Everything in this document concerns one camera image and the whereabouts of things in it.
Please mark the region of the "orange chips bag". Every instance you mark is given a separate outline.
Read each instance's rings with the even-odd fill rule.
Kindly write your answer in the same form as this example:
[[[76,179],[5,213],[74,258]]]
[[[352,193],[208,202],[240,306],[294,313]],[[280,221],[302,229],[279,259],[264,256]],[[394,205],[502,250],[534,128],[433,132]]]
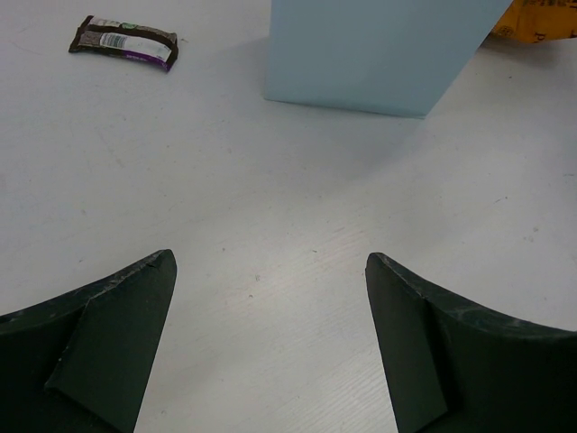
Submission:
[[[576,38],[576,0],[514,0],[491,36],[523,43]]]

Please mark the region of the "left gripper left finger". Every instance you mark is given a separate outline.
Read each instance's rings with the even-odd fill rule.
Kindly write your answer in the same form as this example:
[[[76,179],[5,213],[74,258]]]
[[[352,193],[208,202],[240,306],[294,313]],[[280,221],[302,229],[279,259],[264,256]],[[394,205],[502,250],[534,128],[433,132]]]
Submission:
[[[3,432],[132,432],[177,278],[170,249],[1,317]]]

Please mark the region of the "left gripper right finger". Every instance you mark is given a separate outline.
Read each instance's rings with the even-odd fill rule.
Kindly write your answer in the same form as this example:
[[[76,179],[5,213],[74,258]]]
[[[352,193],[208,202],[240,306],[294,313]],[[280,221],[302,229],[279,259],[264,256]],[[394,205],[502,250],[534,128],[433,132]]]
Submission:
[[[574,332],[486,308],[383,253],[365,276],[399,431],[575,431]]]

